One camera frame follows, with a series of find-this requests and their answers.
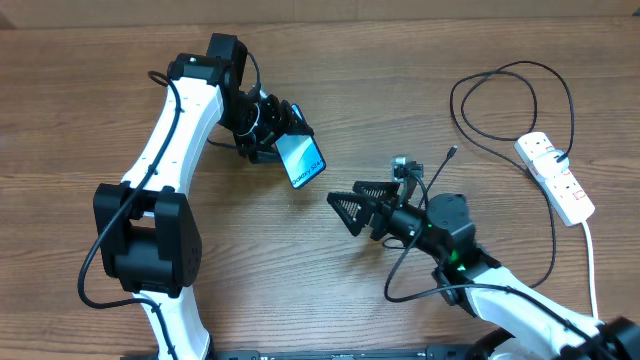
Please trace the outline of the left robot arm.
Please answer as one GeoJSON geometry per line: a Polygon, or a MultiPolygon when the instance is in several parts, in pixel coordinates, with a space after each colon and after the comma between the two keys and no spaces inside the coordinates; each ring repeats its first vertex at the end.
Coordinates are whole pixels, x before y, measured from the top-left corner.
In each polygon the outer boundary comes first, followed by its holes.
{"type": "Polygon", "coordinates": [[[93,198],[98,236],[89,250],[140,305],[161,359],[211,359],[213,339],[199,315],[194,282],[202,239],[188,202],[196,167],[216,126],[254,164],[279,163],[294,188],[324,171],[325,159],[299,106],[241,87],[254,56],[236,36],[215,33],[203,55],[182,53],[151,78],[166,89],[158,122],[116,185],[93,198]]]}

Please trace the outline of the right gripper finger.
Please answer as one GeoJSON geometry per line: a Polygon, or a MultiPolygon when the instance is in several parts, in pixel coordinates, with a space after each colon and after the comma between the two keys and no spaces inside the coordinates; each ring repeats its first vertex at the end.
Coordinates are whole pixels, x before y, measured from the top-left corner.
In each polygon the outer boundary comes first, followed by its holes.
{"type": "Polygon", "coordinates": [[[393,198],[397,195],[399,187],[400,184],[395,182],[356,181],[353,191],[373,198],[393,198]]]}
{"type": "Polygon", "coordinates": [[[369,224],[381,201],[364,194],[331,192],[327,202],[343,221],[352,236],[358,236],[369,224]]]}

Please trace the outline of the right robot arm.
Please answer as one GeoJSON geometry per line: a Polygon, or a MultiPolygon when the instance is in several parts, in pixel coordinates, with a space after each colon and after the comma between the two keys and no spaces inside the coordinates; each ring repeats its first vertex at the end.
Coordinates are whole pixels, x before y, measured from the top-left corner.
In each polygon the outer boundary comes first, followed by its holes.
{"type": "Polygon", "coordinates": [[[354,184],[327,201],[352,235],[365,226],[371,239],[385,235],[436,262],[434,292],[451,306],[498,326],[469,356],[475,359],[636,359],[639,326],[619,317],[604,323],[574,312],[521,282],[475,238],[466,199],[444,193],[426,207],[410,205],[392,182],[354,184]]]}

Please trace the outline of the Samsung Galaxy smartphone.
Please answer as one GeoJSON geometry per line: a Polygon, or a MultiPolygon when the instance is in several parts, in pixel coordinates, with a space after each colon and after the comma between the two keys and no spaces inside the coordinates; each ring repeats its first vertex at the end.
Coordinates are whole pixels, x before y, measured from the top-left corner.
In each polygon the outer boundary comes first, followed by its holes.
{"type": "Polygon", "coordinates": [[[290,124],[275,146],[292,187],[300,189],[326,168],[326,162],[300,107],[289,103],[283,107],[290,124]]]}

